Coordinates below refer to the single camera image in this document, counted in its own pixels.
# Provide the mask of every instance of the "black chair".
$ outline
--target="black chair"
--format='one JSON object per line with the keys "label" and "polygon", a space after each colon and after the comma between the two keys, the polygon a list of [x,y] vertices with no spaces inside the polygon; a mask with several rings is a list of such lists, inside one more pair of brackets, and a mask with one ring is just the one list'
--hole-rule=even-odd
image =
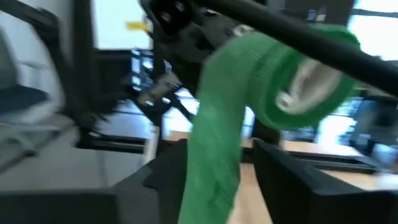
{"label": "black chair", "polygon": [[[0,142],[6,139],[19,141],[23,151],[35,154],[36,149],[26,132],[53,131],[59,132],[55,126],[39,124],[24,124],[18,119],[32,107],[47,103],[49,96],[46,92],[22,86],[18,83],[18,69],[10,48],[7,46],[6,34],[0,29]],[[39,72],[44,66],[34,62],[21,64]]]}

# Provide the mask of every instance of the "yellow label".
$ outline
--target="yellow label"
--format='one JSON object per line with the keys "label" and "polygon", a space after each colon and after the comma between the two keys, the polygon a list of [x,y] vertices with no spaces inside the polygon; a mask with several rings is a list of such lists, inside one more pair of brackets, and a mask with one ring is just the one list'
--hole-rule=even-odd
{"label": "yellow label", "polygon": [[143,22],[126,22],[126,27],[128,30],[149,30],[148,26]]}

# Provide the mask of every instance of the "green bandage wrap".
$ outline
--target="green bandage wrap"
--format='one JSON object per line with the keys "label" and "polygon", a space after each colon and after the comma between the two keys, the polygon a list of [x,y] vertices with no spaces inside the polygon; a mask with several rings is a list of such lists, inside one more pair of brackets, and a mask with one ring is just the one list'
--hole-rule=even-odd
{"label": "green bandage wrap", "polygon": [[[345,27],[314,28],[331,39],[359,46],[356,37]],[[258,32],[229,41],[208,59],[197,94],[200,107],[188,141],[187,181],[179,224],[227,222],[239,185],[245,106],[267,126],[294,129],[318,123],[351,93],[354,80],[341,75],[328,95],[305,110],[301,108],[294,113],[282,110],[276,98],[281,92],[289,92],[300,64],[306,59]]]}

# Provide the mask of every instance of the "screw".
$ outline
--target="screw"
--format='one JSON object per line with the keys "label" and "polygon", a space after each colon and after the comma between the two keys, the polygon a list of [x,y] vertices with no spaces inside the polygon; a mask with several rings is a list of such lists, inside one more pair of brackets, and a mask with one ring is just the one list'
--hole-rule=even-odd
{"label": "screw", "polygon": [[162,12],[161,14],[160,14],[160,16],[161,16],[161,18],[164,20],[164,21],[166,21],[166,22],[170,22],[170,15],[167,13],[167,12]]}
{"label": "screw", "polygon": [[176,2],[175,3],[175,7],[180,11],[183,12],[184,11],[184,5],[180,2]]}

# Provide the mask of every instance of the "wooden desk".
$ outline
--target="wooden desk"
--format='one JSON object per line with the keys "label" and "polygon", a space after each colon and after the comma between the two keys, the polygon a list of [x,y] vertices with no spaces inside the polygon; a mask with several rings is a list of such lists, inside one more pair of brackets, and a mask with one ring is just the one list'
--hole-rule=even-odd
{"label": "wooden desk", "polygon": [[[188,138],[188,133],[174,131],[167,139],[169,141],[178,141],[181,138]],[[251,144],[252,141],[250,139],[246,139],[242,143],[244,147],[251,147]],[[348,146],[321,146],[314,143],[292,141],[284,141],[282,145],[288,151],[360,156],[358,151]],[[336,171],[324,172],[365,190],[377,189],[376,178],[372,175]],[[235,198],[235,208],[228,223],[272,224],[257,183],[253,165],[251,164],[241,164],[241,183]]]}

